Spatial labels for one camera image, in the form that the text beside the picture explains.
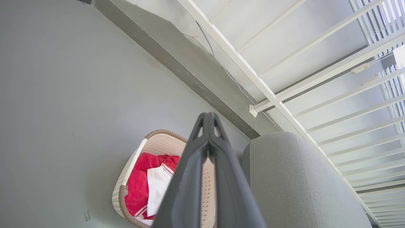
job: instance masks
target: red and white garment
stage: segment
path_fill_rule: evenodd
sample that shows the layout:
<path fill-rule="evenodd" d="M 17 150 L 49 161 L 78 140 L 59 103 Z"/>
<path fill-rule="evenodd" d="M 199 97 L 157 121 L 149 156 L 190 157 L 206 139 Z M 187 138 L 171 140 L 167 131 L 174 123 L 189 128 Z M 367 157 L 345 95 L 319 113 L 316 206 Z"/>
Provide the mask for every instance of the red and white garment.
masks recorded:
<path fill-rule="evenodd" d="M 152 225 L 179 162 L 179 156 L 142 153 L 128 179 L 125 205 L 139 221 Z"/>

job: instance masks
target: gray sofa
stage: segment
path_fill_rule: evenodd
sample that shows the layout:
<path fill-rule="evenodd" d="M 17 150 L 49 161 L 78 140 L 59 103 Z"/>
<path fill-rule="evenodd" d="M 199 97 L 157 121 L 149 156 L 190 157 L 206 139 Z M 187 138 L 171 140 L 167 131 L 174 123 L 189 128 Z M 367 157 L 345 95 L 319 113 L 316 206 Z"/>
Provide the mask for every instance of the gray sofa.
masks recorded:
<path fill-rule="evenodd" d="M 241 164 L 268 227 L 371 228 L 353 192 L 293 133 L 252 140 Z"/>

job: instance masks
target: white plastic basket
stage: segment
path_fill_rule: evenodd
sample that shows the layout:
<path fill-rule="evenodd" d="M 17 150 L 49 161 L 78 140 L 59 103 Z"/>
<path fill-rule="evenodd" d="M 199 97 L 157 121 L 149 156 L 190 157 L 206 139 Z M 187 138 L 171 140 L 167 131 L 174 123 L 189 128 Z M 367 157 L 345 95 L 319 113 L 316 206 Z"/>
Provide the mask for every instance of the white plastic basket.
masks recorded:
<path fill-rule="evenodd" d="M 137 220 L 129 214 L 124 197 L 128 195 L 127 181 L 141 153 L 153 155 L 181 156 L 187 140 L 171 131 L 157 130 L 148 134 L 139 147 L 131 155 L 122 170 L 113 191 L 113 206 L 115 211 L 129 222 L 140 228 L 150 228 L 149 225 Z M 212 228 L 215 224 L 215 171 L 209 159 L 204 163 L 202 173 L 201 194 L 201 227 Z"/>

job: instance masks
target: red towel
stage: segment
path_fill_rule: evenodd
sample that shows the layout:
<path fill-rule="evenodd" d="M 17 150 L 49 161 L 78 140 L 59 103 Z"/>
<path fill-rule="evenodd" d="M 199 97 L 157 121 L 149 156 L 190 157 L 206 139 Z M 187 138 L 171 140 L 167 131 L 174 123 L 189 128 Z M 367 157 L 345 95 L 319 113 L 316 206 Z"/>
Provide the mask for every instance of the red towel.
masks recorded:
<path fill-rule="evenodd" d="M 128 195 L 125 197 L 125 205 L 132 216 L 154 219 L 154 215 L 148 217 L 146 213 L 149 197 L 147 170 L 159 167 L 164 163 L 174 171 L 179 160 L 179 156 L 156 156 L 149 153 L 141 153 L 127 182 Z"/>

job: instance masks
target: cable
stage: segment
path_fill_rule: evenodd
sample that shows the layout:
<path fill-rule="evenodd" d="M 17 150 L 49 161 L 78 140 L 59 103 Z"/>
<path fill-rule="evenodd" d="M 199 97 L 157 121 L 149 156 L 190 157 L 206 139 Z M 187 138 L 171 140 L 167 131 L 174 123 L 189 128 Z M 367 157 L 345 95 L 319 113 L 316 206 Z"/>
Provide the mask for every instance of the cable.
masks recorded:
<path fill-rule="evenodd" d="M 241 88 L 240 84 L 230 75 L 230 73 L 225 69 L 225 67 L 222 66 L 222 64 L 220 64 L 220 63 L 218 62 L 217 58 L 215 58 L 214 50 L 213 50 L 213 48 L 212 48 L 212 46 L 211 46 L 211 43 L 208 41 L 208 38 L 207 38 L 207 36 L 205 35 L 205 32 L 204 32 L 203 28 L 201 27 L 201 25 L 200 25 L 197 21 L 196 21 L 196 23 L 197 23 L 198 27 L 200 28 L 202 34 L 204 35 L 205 40 L 207 41 L 207 43 L 208 43 L 208 45 L 209 45 L 209 48 L 211 49 L 212 57 L 214 57 L 215 61 L 217 61 L 217 63 L 224 69 L 224 71 L 225 71 L 226 74 L 229 76 L 229 78 L 231 78 L 232 81 L 234 81 L 234 82 L 236 83 L 236 85 L 238 85 L 238 87 L 239 87 L 239 89 L 241 90 L 241 92 L 249 99 L 249 101 L 252 102 L 252 104 L 255 105 L 256 102 L 253 102 L 252 99 L 250 99 L 250 97 L 245 93 L 245 91 L 243 91 L 243 89 Z M 263 111 L 261 111 L 261 113 L 263 113 L 264 116 L 265 116 L 270 122 L 272 122 L 272 124 L 274 124 L 274 126 L 277 127 L 277 125 L 276 125 Z"/>

